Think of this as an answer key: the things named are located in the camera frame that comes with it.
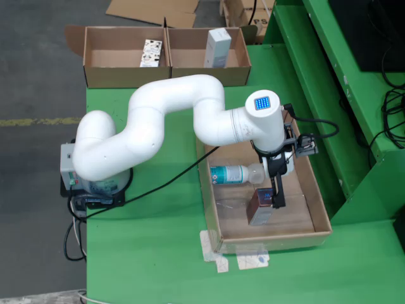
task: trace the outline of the white carton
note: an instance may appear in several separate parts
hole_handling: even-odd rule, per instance
[[[140,60],[141,68],[157,68],[159,66],[162,42],[157,40],[145,40],[144,53]]]
[[[225,68],[231,40],[224,28],[216,28],[208,32],[204,68]]]

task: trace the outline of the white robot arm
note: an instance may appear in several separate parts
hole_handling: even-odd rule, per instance
[[[103,181],[152,158],[165,137],[165,115],[193,108],[194,132],[204,143],[224,146],[253,141],[256,151],[277,152],[285,142],[278,96],[256,91],[245,106],[225,110],[221,82],[209,75],[160,80],[136,90],[129,102],[125,129],[116,134],[103,111],[85,115],[78,126],[73,167],[83,179]]]

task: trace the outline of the open cardboard box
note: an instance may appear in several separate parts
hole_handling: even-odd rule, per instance
[[[208,31],[211,28],[168,28],[171,77],[208,74],[224,86],[244,86],[249,78],[251,61],[239,28],[227,28],[232,38],[227,66],[204,68]]]
[[[295,122],[293,128],[298,130]],[[197,157],[211,148],[197,139]],[[198,165],[212,249],[219,253],[257,253],[321,245],[332,228],[307,156],[294,158],[295,170],[282,177],[286,207],[274,209],[266,225],[250,226],[246,207],[256,188],[271,187],[270,180],[256,187],[249,183],[211,183],[210,167],[257,162],[251,143],[241,142],[221,147]]]
[[[69,48],[83,57],[87,87],[140,87],[170,78],[163,27],[65,27]],[[159,67],[141,68],[145,40],[163,42]]]

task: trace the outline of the green table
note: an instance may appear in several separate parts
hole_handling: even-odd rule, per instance
[[[245,87],[228,87],[227,108],[242,106],[257,89],[275,91],[298,114],[312,116],[286,45],[249,46],[252,71]],[[133,89],[88,89],[87,110],[104,110],[121,131]],[[300,125],[316,132],[313,125]],[[311,157],[330,214],[344,195],[327,149]],[[196,160],[191,110],[166,118],[165,142],[136,166],[127,198],[171,179]],[[89,219],[87,292],[111,303],[393,303],[405,298],[405,255],[389,220],[336,225],[319,248],[270,253],[267,268],[218,274],[203,260],[206,229],[197,169],[172,185]]]

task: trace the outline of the concrete floor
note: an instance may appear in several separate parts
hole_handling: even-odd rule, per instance
[[[85,288],[84,262],[63,256],[72,218],[59,196],[60,144],[77,124],[29,119],[85,113],[82,60],[65,44],[66,24],[147,25],[105,15],[109,1],[0,1],[0,298]],[[218,11],[219,0],[200,0],[195,27],[225,26]],[[73,237],[69,249],[78,255]]]

